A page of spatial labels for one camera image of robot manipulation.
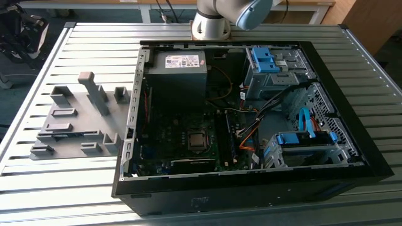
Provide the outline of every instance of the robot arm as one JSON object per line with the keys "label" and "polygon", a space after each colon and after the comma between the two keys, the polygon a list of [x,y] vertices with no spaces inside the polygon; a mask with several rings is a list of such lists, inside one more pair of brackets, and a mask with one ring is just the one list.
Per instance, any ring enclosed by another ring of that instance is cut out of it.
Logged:
{"label": "robot arm", "polygon": [[198,13],[192,26],[200,40],[230,37],[230,22],[244,30],[254,29],[265,20],[273,5],[282,0],[198,0]]}

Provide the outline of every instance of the metal table rail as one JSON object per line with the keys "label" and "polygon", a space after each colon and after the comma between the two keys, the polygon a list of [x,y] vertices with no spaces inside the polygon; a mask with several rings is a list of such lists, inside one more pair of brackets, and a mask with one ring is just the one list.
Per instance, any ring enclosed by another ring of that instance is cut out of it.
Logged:
{"label": "metal table rail", "polygon": [[51,109],[51,90],[73,91],[81,71],[106,91],[133,89],[141,40],[189,40],[189,24],[77,24],[66,27],[0,145],[0,224],[47,225],[402,225],[402,92],[349,30],[273,24],[234,40],[314,43],[396,176],[329,201],[141,218],[111,198],[115,157],[33,161],[30,149]]}

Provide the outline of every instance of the white desk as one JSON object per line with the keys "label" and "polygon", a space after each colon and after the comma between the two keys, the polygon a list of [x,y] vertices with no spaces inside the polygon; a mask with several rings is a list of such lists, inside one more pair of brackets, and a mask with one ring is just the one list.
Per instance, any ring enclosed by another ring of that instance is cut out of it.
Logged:
{"label": "white desk", "polygon": [[141,40],[190,40],[189,24],[78,24],[65,28],[0,144],[2,226],[402,225],[402,92],[349,30],[273,24],[234,40],[312,41],[396,176],[325,202],[141,218],[111,197],[117,157],[33,161],[30,149],[54,86],[95,73],[106,91],[133,89]]}

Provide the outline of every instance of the black cable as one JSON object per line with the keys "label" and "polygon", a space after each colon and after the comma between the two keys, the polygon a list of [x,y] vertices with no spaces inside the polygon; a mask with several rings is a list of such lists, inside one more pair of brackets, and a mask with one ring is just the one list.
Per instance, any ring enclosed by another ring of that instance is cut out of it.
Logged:
{"label": "black cable", "polygon": [[177,23],[179,23],[178,16],[177,16],[177,12],[175,12],[175,10],[174,10],[174,7],[171,6],[170,0],[166,0],[166,3],[170,5],[170,9],[171,9],[171,11],[173,11],[173,13],[174,13]]}
{"label": "black cable", "polygon": [[285,18],[286,18],[286,16],[288,16],[288,13],[289,13],[289,0],[286,0],[286,11],[285,11],[285,14],[284,14],[284,18],[282,18],[282,20],[281,21],[278,21],[278,22],[276,22],[274,24],[277,24],[277,23],[284,23],[284,21],[285,21]]}
{"label": "black cable", "polygon": [[181,12],[181,15],[179,15],[179,20],[181,20],[181,17],[182,17],[182,15],[183,15],[183,13],[185,13],[185,9],[183,9],[183,11]]}
{"label": "black cable", "polygon": [[159,4],[159,0],[157,0],[157,3],[158,3],[158,6],[159,6],[159,9],[161,9],[161,11],[157,10],[159,13],[161,12],[169,13],[171,11],[171,10],[170,11],[163,10],[163,8],[161,7],[161,4]]}
{"label": "black cable", "polygon": [[284,14],[284,18],[282,18],[281,23],[284,23],[284,21],[285,21],[285,18],[286,18],[286,16],[288,16],[288,12],[289,12],[289,0],[286,0],[286,11],[285,11],[285,14]]}
{"label": "black cable", "polygon": [[258,111],[258,113],[256,115],[254,122],[250,124],[249,127],[246,127],[242,130],[242,132],[240,132],[240,135],[245,134],[249,130],[252,130],[256,126],[260,125],[260,122],[265,117],[265,113],[282,103],[284,98],[286,97],[286,95],[290,92],[293,92],[297,89],[309,87],[313,82],[317,82],[317,80],[312,79],[306,82],[300,83],[298,85],[293,85],[293,86],[288,87],[285,90],[282,90],[280,93],[277,93],[277,95],[273,96],[272,99],[268,100],[266,104],[264,105],[264,107],[261,108],[261,110]]}

